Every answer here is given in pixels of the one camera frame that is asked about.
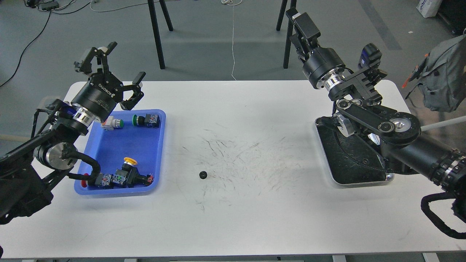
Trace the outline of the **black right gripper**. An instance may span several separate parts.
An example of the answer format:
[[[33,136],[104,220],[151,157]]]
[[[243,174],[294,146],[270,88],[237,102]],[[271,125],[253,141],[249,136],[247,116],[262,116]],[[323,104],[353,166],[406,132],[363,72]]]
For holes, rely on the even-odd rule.
[[[321,32],[307,13],[299,13],[295,7],[285,12],[295,34],[289,40],[303,62],[303,73],[315,89],[332,89],[343,83],[345,64],[332,48],[319,47]]]

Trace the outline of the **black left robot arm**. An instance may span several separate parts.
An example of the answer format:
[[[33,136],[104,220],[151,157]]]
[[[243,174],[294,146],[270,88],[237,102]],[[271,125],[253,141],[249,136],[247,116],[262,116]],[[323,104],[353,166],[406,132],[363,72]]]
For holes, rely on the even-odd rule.
[[[28,217],[51,204],[52,189],[64,178],[91,180],[100,173],[100,164],[74,146],[89,126],[104,123],[117,104],[129,111],[142,99],[140,72],[124,85],[109,70],[107,57],[116,47],[90,48],[75,71],[88,80],[70,103],[56,99],[34,114],[31,138],[1,157],[1,225],[13,218]]]

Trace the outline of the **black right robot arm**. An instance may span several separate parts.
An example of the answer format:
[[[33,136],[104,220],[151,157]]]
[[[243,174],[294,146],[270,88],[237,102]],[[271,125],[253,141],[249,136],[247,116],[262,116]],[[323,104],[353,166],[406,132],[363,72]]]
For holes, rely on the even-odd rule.
[[[375,85],[386,73],[378,68],[381,53],[366,45],[360,69],[350,70],[332,48],[318,43],[321,32],[307,13],[295,7],[286,10],[289,26],[296,31],[289,39],[303,63],[303,73],[315,89],[324,88],[333,102],[331,117],[321,117],[320,125],[343,136],[356,135],[381,157],[381,167],[388,174],[422,174],[441,186],[442,193],[425,196],[421,210],[448,237],[464,240],[465,233],[448,227],[430,209],[433,201],[453,199],[453,214],[465,221],[465,153],[421,133],[418,119],[381,104],[382,96]]]

